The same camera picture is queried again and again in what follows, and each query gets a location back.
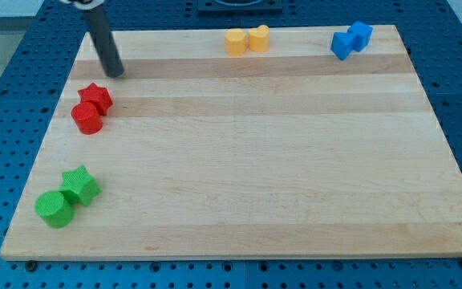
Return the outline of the white tool mount ring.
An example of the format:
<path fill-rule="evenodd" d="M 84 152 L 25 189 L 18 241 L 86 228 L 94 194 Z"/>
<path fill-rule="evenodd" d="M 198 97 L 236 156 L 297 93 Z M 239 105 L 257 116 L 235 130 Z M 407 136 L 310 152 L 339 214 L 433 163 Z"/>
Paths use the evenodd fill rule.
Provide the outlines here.
<path fill-rule="evenodd" d="M 77 9 L 94 9 L 104 4 L 104 0 L 59 0 L 61 3 L 72 4 Z"/>

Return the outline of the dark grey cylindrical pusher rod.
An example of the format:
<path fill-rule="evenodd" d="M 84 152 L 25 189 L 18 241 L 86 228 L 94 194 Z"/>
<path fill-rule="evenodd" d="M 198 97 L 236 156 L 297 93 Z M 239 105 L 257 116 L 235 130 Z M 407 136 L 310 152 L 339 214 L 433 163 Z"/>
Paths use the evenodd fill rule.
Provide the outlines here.
<path fill-rule="evenodd" d="M 82 12 L 105 75 L 110 78 L 121 76 L 124 73 L 124 65 L 103 5 L 88 4 L 83 7 Z"/>

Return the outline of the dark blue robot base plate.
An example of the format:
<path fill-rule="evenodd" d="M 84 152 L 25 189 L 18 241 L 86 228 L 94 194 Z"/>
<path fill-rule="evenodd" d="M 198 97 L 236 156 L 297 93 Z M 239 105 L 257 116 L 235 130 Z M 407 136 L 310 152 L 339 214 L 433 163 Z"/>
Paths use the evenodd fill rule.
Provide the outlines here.
<path fill-rule="evenodd" d="M 198 0 L 198 14 L 279 12 L 283 0 Z"/>

